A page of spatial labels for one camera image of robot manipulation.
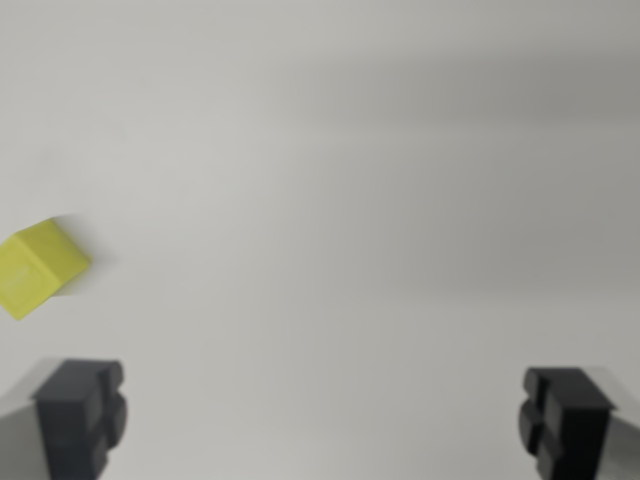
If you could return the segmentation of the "black silver gripper right finger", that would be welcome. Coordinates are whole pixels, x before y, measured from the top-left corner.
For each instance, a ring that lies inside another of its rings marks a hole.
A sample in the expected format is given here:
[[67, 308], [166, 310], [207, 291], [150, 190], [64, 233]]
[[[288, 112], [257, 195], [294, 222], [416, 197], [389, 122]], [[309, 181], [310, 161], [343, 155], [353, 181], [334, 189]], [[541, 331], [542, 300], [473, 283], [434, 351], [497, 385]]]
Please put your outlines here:
[[599, 367], [530, 367], [518, 414], [545, 480], [639, 477], [639, 396]]

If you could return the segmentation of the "black silver gripper left finger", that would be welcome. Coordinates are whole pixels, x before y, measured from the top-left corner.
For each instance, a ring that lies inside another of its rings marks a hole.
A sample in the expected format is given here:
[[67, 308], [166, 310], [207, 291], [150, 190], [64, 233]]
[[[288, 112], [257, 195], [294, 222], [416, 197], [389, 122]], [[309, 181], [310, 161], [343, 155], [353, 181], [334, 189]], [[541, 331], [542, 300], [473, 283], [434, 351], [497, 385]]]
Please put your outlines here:
[[128, 406], [118, 360], [45, 358], [1, 393], [3, 479], [98, 479]]

